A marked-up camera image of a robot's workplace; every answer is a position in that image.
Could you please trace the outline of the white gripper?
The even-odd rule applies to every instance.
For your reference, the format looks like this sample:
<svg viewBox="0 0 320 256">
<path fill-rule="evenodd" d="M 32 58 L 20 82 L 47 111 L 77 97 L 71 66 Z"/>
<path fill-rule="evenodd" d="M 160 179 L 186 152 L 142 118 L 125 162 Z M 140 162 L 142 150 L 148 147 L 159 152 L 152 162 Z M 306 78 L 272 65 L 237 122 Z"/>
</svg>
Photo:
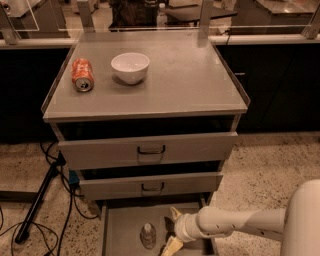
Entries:
<svg viewBox="0 0 320 256">
<path fill-rule="evenodd" d="M 161 256 L 173 256 L 183 247 L 183 242 L 192 242 L 201 238 L 201 232 L 196 222 L 196 214 L 182 214 L 175 207 L 171 207 L 170 211 L 175 221 L 174 231 L 177 237 L 169 237 Z"/>
</svg>

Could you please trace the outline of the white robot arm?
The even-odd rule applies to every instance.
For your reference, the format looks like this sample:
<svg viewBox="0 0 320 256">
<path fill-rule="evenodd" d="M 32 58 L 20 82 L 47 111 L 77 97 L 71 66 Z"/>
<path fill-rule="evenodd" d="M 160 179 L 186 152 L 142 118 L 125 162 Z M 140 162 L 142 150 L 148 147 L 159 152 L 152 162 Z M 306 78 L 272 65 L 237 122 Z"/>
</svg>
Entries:
<svg viewBox="0 0 320 256">
<path fill-rule="evenodd" d="M 171 209 L 174 235 L 161 256 L 173 256 L 185 243 L 227 237 L 238 231 L 281 243 L 281 256 L 320 256 L 320 180 L 301 184 L 285 208 L 227 211 L 205 206 L 194 214 Z"/>
</svg>

